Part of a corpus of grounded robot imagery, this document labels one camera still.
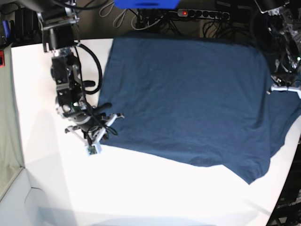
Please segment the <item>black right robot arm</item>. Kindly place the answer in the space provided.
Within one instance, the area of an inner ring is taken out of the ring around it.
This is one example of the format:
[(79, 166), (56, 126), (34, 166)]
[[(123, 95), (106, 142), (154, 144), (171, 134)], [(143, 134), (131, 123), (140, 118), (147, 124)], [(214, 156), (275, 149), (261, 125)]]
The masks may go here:
[[(56, 111), (64, 119), (71, 120), (75, 126), (66, 128), (66, 132), (81, 130), (82, 140), (88, 149), (99, 151), (100, 143), (109, 139), (109, 134), (117, 135), (111, 127), (122, 114), (106, 116), (103, 110), (110, 103), (94, 108), (86, 99), (100, 91), (103, 73), (96, 55), (85, 45), (75, 42), (73, 26), (78, 24), (80, 11), (99, 9), (104, 3), (92, 6), (77, 6), (75, 0), (23, 0), (21, 4), (37, 13), (41, 29), (44, 52), (52, 52), (50, 68), (52, 79), (56, 83)], [(98, 69), (98, 83), (82, 78), (82, 67), (77, 47), (85, 50), (94, 60)]]

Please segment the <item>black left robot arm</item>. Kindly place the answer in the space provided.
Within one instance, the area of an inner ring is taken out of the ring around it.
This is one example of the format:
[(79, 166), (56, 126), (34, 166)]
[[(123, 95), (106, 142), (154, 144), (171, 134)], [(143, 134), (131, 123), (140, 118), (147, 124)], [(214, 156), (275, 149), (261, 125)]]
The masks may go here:
[(301, 96), (301, 5), (292, 0), (256, 0), (266, 15), (267, 30), (279, 45), (273, 84), (267, 91), (293, 92)]

